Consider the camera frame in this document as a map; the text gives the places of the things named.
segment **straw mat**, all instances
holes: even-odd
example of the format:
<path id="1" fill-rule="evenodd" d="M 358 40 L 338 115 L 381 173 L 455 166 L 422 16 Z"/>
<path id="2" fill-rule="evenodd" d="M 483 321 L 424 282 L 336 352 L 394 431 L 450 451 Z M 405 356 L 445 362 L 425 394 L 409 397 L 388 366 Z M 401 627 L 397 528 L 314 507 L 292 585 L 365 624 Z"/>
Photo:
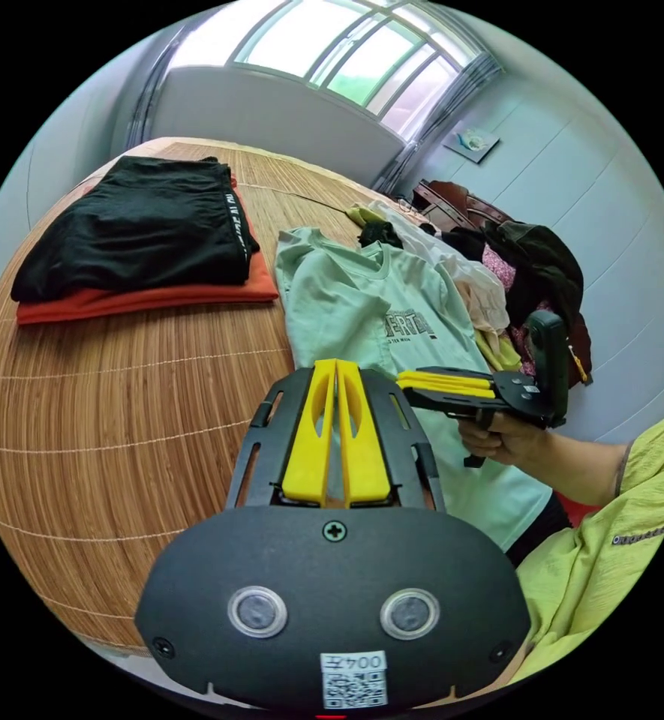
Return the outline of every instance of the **straw mat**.
<path id="1" fill-rule="evenodd" d="M 355 245 L 344 210 L 378 197 L 232 143 L 158 139 L 132 152 L 231 165 L 270 270 L 279 230 L 312 225 Z M 71 631 L 142 655 L 132 617 L 155 557 L 222 510 L 248 422 L 293 364 L 278 301 L 17 328 L 21 261 L 109 166 L 47 213 L 0 280 L 0 536 Z"/>

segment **mint green t-shirt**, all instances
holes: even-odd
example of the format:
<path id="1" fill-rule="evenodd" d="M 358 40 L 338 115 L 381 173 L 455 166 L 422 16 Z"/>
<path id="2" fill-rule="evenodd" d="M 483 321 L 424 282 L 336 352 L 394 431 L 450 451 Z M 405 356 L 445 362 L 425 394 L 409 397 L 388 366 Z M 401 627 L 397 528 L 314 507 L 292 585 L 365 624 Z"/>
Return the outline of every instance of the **mint green t-shirt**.
<path id="1" fill-rule="evenodd" d="M 317 228 L 279 236 L 275 273 L 295 366 L 337 358 L 396 377 L 429 365 L 489 372 L 474 328 L 446 271 L 387 244 L 361 251 Z M 457 423 L 417 410 L 437 459 L 446 509 L 509 550 L 542 511 L 551 489 L 514 467 L 469 454 Z"/>

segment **black clothing item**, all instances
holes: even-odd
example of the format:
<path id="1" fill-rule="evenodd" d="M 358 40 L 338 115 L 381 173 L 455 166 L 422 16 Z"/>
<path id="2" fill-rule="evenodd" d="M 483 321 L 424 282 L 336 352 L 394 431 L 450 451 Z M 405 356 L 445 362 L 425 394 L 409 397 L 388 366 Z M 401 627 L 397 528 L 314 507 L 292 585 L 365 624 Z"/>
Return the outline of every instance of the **black clothing item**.
<path id="1" fill-rule="evenodd" d="M 548 227 L 506 222 L 487 222 L 481 230 L 455 228 L 443 232 L 442 240 L 469 260 L 482 262 L 487 244 L 516 269 L 506 293 L 506 309 L 512 327 L 521 327 L 539 303 L 547 300 L 572 331 L 584 294 L 584 275 L 574 255 Z"/>
<path id="2" fill-rule="evenodd" d="M 437 231 L 434 229 L 434 225 L 430 225 L 429 223 L 422 223 L 419 225 L 419 229 L 424 230 L 427 235 L 435 236 L 437 234 Z"/>
<path id="3" fill-rule="evenodd" d="M 258 250 L 228 165 L 215 157 L 124 156 L 39 238 L 17 272 L 11 299 L 243 285 Z"/>
<path id="4" fill-rule="evenodd" d="M 391 223 L 384 223 L 379 220 L 370 220 L 364 225 L 362 234 L 359 236 L 359 244 L 366 248 L 375 242 L 385 242 L 394 248 L 404 249 L 403 244 L 397 233 L 394 232 L 394 226 Z"/>
<path id="5" fill-rule="evenodd" d="M 549 536 L 571 526 L 572 524 L 569 522 L 564 506 L 557 494 L 552 493 L 544 509 L 506 552 L 506 556 L 518 568 L 521 561 L 532 550 L 537 549 Z"/>

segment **window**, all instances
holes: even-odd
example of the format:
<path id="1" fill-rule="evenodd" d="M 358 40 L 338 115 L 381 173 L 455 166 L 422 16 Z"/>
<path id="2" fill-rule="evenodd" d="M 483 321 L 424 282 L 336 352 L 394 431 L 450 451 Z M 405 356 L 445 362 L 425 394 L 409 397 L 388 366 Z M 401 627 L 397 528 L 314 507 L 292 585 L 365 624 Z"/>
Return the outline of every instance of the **window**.
<path id="1" fill-rule="evenodd" d="M 291 7 L 252 38 L 238 60 L 303 77 L 339 33 L 367 11 L 363 5 L 307 0 Z"/>
<path id="2" fill-rule="evenodd" d="M 247 33 L 285 0 L 236 0 L 192 32 L 174 54 L 171 68 L 227 63 Z"/>
<path id="3" fill-rule="evenodd" d="M 414 137 L 458 72 L 442 58 L 430 63 L 401 93 L 384 116 L 384 124 L 406 140 Z"/>
<path id="4" fill-rule="evenodd" d="M 379 28 L 359 45 L 327 85 L 329 90 L 359 105 L 366 101 L 379 81 L 422 39 L 397 22 Z"/>
<path id="5" fill-rule="evenodd" d="M 423 0 L 236 0 L 182 42 L 170 67 L 283 74 L 411 140 L 481 52 Z"/>

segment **picture frame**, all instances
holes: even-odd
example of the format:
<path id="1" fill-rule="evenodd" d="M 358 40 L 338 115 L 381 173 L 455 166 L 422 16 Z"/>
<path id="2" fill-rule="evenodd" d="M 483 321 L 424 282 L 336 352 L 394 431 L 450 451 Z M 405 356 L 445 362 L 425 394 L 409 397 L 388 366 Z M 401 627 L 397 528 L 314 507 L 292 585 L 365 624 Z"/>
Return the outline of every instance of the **picture frame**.
<path id="1" fill-rule="evenodd" d="M 499 143 L 500 138 L 480 127 L 457 123 L 442 140 L 442 145 L 473 163 L 481 163 Z"/>

